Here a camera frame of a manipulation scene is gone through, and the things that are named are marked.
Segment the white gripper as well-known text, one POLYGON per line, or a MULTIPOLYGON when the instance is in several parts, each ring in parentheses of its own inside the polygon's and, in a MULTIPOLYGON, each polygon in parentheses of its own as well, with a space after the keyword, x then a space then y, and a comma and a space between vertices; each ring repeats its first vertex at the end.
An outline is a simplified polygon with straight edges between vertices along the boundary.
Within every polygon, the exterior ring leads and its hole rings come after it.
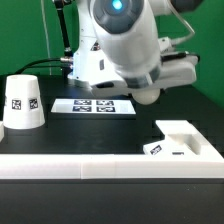
POLYGON ((161 90, 194 83, 199 59, 196 54, 165 55, 159 70, 138 78, 119 78, 106 72, 100 82, 91 86, 92 92, 105 97, 128 94, 134 98, 158 97, 161 90))

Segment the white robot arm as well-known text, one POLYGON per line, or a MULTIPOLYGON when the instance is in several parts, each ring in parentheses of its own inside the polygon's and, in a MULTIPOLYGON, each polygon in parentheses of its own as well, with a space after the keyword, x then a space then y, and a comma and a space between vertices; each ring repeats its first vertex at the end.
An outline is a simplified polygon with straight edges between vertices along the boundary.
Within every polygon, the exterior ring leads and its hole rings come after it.
POLYGON ((96 96, 158 97, 161 90, 196 80, 199 56, 176 52, 191 38, 158 36, 155 18, 195 10, 203 0, 77 0, 79 48, 71 84, 96 96))

